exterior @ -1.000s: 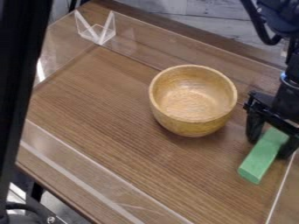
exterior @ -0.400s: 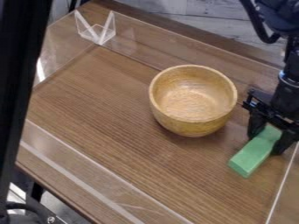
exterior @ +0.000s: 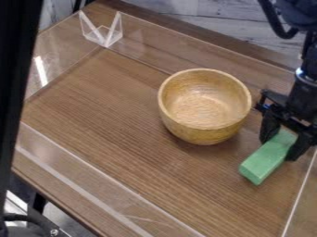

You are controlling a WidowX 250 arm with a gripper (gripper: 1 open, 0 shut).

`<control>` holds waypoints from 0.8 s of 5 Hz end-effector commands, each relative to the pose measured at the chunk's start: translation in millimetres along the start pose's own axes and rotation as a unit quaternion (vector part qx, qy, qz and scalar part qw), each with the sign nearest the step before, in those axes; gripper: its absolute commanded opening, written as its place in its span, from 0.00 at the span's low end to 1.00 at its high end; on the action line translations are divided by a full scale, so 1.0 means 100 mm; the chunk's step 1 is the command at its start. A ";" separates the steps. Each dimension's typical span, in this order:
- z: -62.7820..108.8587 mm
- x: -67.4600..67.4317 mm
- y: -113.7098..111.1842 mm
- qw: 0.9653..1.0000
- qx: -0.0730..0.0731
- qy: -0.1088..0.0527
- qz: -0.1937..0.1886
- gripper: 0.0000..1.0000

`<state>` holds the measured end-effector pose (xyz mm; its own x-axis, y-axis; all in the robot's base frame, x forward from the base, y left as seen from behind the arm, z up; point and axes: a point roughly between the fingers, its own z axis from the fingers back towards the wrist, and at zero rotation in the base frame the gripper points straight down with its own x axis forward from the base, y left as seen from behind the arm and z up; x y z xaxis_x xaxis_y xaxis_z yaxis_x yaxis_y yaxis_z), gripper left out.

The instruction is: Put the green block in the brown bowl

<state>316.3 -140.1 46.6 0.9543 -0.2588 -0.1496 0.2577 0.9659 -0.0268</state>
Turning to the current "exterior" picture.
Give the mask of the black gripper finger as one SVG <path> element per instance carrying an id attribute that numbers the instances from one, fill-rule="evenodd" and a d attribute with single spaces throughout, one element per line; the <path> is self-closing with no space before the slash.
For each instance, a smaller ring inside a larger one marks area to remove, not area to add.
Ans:
<path id="1" fill-rule="evenodd" d="M 314 145 L 315 145 L 314 134 L 310 133 L 308 131 L 300 132 L 298 140 L 290 149 L 287 160 L 296 161 L 299 157 L 307 153 L 307 151 Z"/>
<path id="2" fill-rule="evenodd" d="M 268 110 L 263 117 L 261 129 L 260 129 L 260 141 L 267 143 L 279 133 L 282 128 L 279 119 L 275 112 Z"/>

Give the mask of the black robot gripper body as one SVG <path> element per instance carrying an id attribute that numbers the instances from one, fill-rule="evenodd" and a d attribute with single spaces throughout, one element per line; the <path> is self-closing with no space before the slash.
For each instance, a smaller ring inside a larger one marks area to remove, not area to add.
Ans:
<path id="1" fill-rule="evenodd" d="M 295 75 L 295 84 L 290 95 L 272 90 L 261 91 L 256 109 L 263 116 L 268 110 L 275 112 L 280 125 L 298 134 L 308 131 L 317 135 L 317 81 L 306 74 Z"/>

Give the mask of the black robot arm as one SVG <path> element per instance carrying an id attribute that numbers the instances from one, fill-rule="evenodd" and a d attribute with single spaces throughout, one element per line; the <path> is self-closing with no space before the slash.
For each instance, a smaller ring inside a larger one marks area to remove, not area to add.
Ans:
<path id="1" fill-rule="evenodd" d="M 268 142 L 282 126 L 295 131 L 298 139 L 286 159 L 296 161 L 317 145 L 317 0 L 259 0 L 259 4 L 280 38 L 307 33 L 291 93 L 263 90 L 256 104 L 263 114 L 260 141 Z"/>

